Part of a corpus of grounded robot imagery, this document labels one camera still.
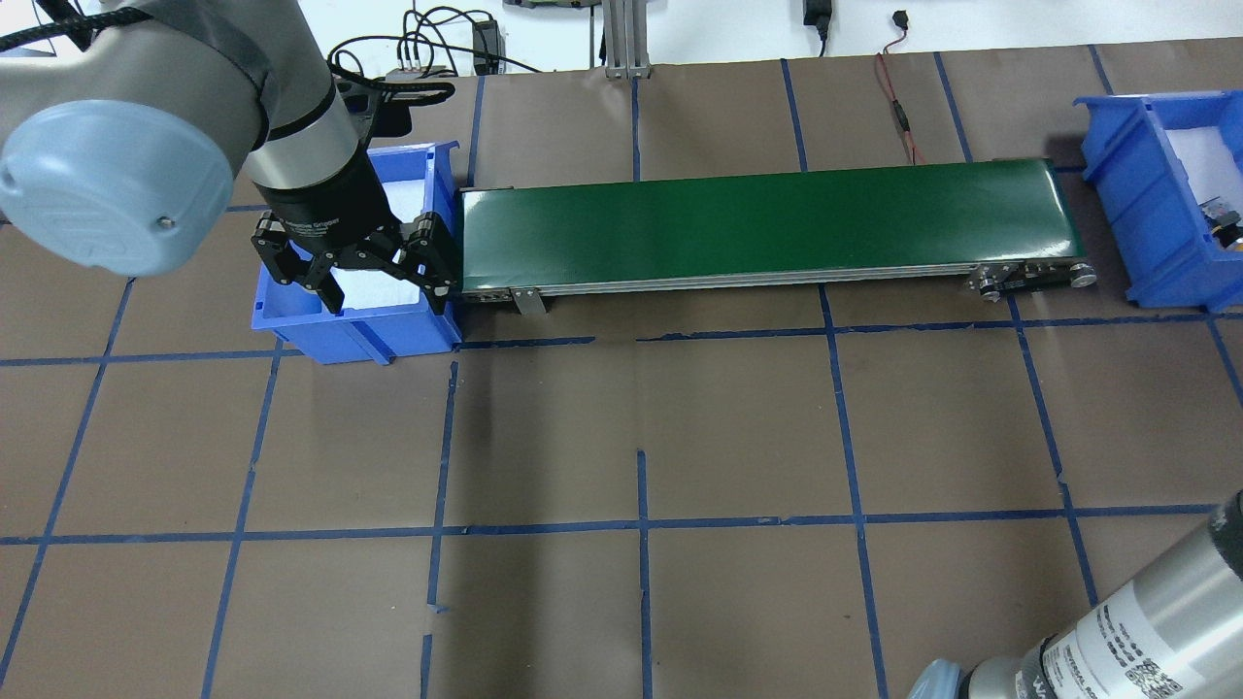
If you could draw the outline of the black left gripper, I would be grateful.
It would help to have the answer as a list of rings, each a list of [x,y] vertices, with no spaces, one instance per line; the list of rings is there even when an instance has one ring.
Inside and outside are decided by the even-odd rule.
[[[270,213],[254,229],[254,251],[273,282],[316,295],[326,313],[346,308],[334,270],[411,284],[431,313],[446,313],[460,294],[462,250],[452,223],[435,205],[409,220],[397,216],[369,155],[352,155],[319,184],[256,189]]]

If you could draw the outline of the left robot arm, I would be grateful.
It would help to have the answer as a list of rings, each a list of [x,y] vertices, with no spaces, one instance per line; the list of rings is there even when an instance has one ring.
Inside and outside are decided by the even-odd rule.
[[[439,104],[449,83],[387,83],[319,52],[296,1],[111,1],[2,37],[2,216],[85,267],[181,267],[244,173],[271,221],[252,236],[276,284],[346,310],[334,270],[413,284],[433,313],[460,286],[439,214],[401,221],[370,160],[367,97]]]

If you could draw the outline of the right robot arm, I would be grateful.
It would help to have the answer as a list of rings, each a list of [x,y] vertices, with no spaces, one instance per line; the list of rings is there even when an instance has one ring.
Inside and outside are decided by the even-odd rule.
[[[914,698],[1238,698],[1242,512],[1204,522],[1025,655],[929,663]]]

